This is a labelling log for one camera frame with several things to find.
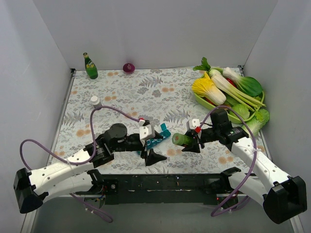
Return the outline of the teal weekly pill organizer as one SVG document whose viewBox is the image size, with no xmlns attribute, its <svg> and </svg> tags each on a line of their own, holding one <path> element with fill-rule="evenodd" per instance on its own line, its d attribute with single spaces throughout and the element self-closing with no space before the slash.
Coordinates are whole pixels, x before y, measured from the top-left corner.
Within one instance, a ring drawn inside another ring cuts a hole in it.
<svg viewBox="0 0 311 233">
<path fill-rule="evenodd" d="M 139 126 L 145 126 L 145 121 L 146 121 L 145 119 L 140 118 L 138 121 L 138 125 Z M 164 137 L 164 139 L 151 139 L 151 140 L 147 140 L 147 141 L 141 141 L 142 144 L 145 146 L 144 150 L 149 150 L 149 149 L 153 148 L 154 146 L 156 146 L 157 144 L 159 144 L 163 140 L 168 139 L 171 136 L 171 132 L 167 129 L 165 123 L 161 124 L 160 126 L 161 126 L 162 131 L 159 132 L 159 134 L 162 135 Z"/>
</svg>

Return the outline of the green pill bottle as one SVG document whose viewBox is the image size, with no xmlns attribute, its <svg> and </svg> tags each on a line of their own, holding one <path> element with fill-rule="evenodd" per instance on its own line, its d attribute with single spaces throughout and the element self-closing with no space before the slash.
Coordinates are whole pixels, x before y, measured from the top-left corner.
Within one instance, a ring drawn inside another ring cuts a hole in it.
<svg viewBox="0 0 311 233">
<path fill-rule="evenodd" d="M 175 133 L 172 137 L 172 143 L 183 147 L 192 146 L 194 144 L 194 139 L 181 133 Z"/>
</svg>

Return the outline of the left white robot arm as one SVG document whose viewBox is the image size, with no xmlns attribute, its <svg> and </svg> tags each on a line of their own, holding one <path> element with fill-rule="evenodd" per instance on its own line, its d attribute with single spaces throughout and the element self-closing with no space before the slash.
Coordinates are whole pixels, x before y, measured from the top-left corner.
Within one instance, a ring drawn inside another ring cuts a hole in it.
<svg viewBox="0 0 311 233">
<path fill-rule="evenodd" d="M 109 187 L 100 178 L 97 167 L 114 159 L 115 152 L 139 151 L 146 166 L 166 160 L 147 148 L 149 140 L 163 140 L 148 120 L 140 120 L 139 133 L 128 134 L 124 124 L 113 124 L 89 144 L 65 161 L 16 172 L 14 192 L 20 213 L 32 212 L 46 201 L 69 193 L 99 194 Z"/>
</svg>

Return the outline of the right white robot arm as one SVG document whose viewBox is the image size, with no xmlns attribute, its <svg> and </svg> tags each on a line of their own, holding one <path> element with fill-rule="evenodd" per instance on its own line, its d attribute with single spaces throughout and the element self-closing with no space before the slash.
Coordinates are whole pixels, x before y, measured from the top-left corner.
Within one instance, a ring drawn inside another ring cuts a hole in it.
<svg viewBox="0 0 311 233">
<path fill-rule="evenodd" d="M 249 167 L 244 174 L 234 167 L 221 173 L 220 188 L 226 193 L 241 191 L 259 203 L 266 215 L 280 224 L 307 210 L 306 184 L 277 167 L 257 148 L 250 128 L 233 127 L 225 106 L 208 113 L 212 126 L 204 129 L 203 121 L 190 120 L 185 134 L 176 133 L 172 142 L 183 151 L 200 153 L 208 142 L 219 141 Z"/>
</svg>

